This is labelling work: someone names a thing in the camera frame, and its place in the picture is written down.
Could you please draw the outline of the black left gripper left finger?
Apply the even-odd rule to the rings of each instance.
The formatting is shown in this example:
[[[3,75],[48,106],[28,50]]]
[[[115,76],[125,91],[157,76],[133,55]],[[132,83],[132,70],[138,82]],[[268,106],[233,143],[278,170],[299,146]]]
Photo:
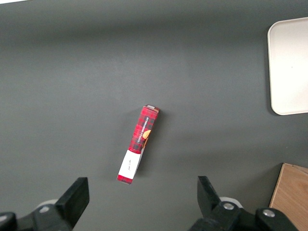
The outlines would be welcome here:
[[[1,212],[2,231],[71,231],[90,201],[87,177],[80,177],[56,200],[38,206],[18,218],[14,212]]]

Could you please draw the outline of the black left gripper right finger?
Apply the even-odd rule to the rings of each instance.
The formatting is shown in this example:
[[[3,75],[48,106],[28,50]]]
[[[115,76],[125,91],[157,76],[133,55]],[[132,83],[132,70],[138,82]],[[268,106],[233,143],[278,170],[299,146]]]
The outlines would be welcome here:
[[[222,201],[206,176],[197,180],[197,201],[202,213],[191,231],[296,231],[281,211],[262,207],[249,213],[236,203]]]

